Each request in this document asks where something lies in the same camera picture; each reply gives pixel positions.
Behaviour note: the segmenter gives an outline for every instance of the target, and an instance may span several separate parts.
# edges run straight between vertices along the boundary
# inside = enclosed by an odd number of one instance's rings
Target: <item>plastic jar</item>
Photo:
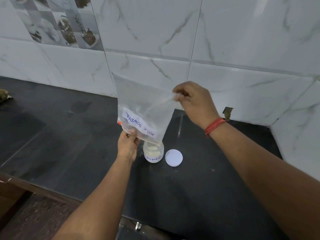
[[[150,163],[157,163],[163,157],[165,147],[161,141],[160,145],[156,145],[145,141],[143,144],[143,154],[146,160]]]

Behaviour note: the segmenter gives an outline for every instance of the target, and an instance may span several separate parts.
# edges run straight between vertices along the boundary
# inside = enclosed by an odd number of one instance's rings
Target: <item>bracelet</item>
[[[219,125],[225,123],[226,121],[223,118],[218,118],[215,121],[213,121],[208,127],[204,130],[207,137],[209,137],[209,134],[217,128]]]

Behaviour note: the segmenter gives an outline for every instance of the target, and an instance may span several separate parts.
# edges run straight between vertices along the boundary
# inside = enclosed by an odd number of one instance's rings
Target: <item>transparent plastic bag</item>
[[[118,96],[118,124],[130,134],[159,144],[176,107],[174,93],[130,80],[113,73]]]

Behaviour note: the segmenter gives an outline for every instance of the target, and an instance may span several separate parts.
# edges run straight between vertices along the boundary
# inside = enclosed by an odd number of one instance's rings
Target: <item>speckled floor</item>
[[[74,210],[33,194],[0,232],[0,240],[50,240]]]

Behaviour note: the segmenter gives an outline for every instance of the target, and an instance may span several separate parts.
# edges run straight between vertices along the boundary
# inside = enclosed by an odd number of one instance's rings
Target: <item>person's right arm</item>
[[[203,130],[219,114],[210,92],[194,82],[176,86],[176,100]],[[286,163],[228,123],[210,133],[247,187],[291,239],[320,239],[320,182]]]

